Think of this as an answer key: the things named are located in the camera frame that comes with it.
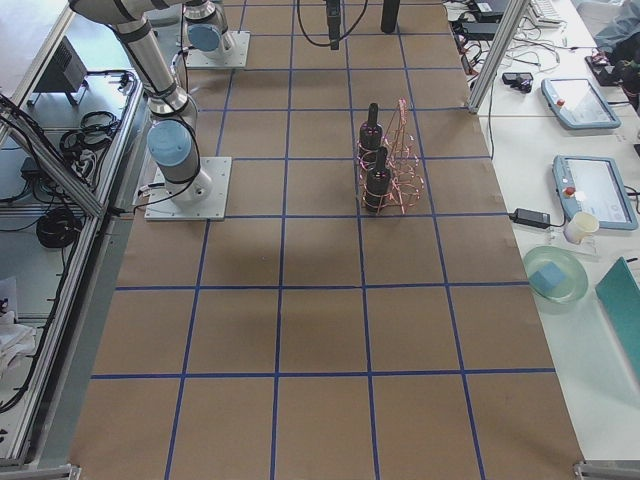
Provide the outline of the dark bottle in basket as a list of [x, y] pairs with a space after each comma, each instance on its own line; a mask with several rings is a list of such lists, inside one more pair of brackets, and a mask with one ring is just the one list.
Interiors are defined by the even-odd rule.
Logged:
[[367, 170], [364, 203], [370, 212], [379, 212], [386, 203], [391, 172], [387, 166], [388, 150], [381, 146], [376, 151], [373, 165]]
[[361, 150], [361, 155], [376, 151], [381, 145], [383, 130], [378, 123], [378, 111], [378, 104], [371, 103], [368, 107], [367, 120], [359, 129], [359, 149]]

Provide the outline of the white paper cup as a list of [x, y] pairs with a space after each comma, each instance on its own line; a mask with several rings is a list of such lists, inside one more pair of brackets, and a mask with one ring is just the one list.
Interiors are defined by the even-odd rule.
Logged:
[[587, 236], [597, 232], [600, 222], [594, 215], [579, 211], [565, 225], [563, 234], [565, 239], [572, 244], [580, 244]]

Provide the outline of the near dark bottle in basket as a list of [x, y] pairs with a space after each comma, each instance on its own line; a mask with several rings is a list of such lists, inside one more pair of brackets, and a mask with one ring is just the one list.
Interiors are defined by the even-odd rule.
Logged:
[[370, 212], [379, 212], [386, 203], [391, 172], [387, 166], [388, 150], [381, 146], [376, 151], [373, 165], [367, 170], [364, 203]]

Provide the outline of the aluminium frame post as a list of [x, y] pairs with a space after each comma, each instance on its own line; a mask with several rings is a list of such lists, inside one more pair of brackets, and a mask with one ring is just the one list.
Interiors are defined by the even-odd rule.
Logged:
[[489, 53], [471, 90], [467, 107], [470, 113], [477, 114], [485, 96], [495, 81], [498, 67], [513, 40], [518, 25], [524, 15], [527, 0], [512, 0], [507, 5], [502, 21], [498, 26]]

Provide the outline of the near teach pendant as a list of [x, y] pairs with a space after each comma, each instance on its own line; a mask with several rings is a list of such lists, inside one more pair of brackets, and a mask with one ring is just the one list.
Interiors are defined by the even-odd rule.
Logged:
[[557, 155], [552, 175], [565, 217], [586, 212], [601, 229], [633, 231], [639, 227], [615, 160]]

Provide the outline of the dark wine bottle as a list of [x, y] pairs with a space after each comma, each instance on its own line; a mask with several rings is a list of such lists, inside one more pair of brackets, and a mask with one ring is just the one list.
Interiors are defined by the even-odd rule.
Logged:
[[392, 34], [397, 27], [400, 0], [384, 0], [381, 14], [380, 29], [385, 34]]

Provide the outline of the blue foam cube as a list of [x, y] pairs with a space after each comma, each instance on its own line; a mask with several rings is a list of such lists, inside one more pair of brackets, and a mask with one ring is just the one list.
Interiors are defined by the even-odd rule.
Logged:
[[529, 277], [529, 283], [536, 292], [547, 295], [566, 279], [566, 274], [554, 262], [546, 262], [537, 266]]

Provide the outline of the black power adapter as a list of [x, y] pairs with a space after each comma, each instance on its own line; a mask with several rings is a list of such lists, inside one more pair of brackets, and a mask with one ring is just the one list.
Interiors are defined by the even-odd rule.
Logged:
[[509, 219], [514, 224], [530, 226], [538, 229], [547, 229], [551, 226], [550, 216], [548, 213], [524, 208], [516, 208], [509, 214]]

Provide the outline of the black handheld device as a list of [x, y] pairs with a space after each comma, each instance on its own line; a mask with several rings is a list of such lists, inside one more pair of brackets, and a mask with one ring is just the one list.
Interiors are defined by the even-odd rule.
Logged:
[[502, 74], [502, 82], [522, 93], [530, 93], [533, 85], [533, 75], [530, 72], [504, 72]]

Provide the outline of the far dark bottle in basket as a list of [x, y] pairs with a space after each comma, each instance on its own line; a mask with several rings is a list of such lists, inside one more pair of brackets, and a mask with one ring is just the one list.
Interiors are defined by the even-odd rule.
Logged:
[[368, 107], [367, 120], [359, 129], [359, 149], [361, 150], [361, 155], [376, 151], [381, 145], [383, 130], [378, 123], [378, 111], [378, 104], [371, 103]]

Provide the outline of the teach pendant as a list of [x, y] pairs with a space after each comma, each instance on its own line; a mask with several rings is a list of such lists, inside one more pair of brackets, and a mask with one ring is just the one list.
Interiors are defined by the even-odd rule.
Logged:
[[546, 78], [541, 93], [567, 129], [616, 129], [617, 114], [593, 82], [587, 78]]
[[639, 227], [615, 160], [557, 155], [552, 175], [565, 217], [586, 212], [601, 229], [633, 231]]

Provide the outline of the black control box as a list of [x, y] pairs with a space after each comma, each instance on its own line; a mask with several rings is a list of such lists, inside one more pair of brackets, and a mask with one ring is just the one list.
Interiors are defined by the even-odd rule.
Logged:
[[27, 105], [34, 106], [40, 95], [44, 93], [64, 93], [72, 106], [78, 106], [79, 101], [73, 94], [88, 87], [87, 74], [85, 64], [69, 39], [64, 36], [36, 85], [34, 95], [27, 101]]

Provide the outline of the far teach pendant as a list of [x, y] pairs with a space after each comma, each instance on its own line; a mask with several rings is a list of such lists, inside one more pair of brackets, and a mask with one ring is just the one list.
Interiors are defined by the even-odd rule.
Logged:
[[617, 114], [593, 82], [587, 78], [546, 78], [541, 93], [567, 129], [616, 129]]

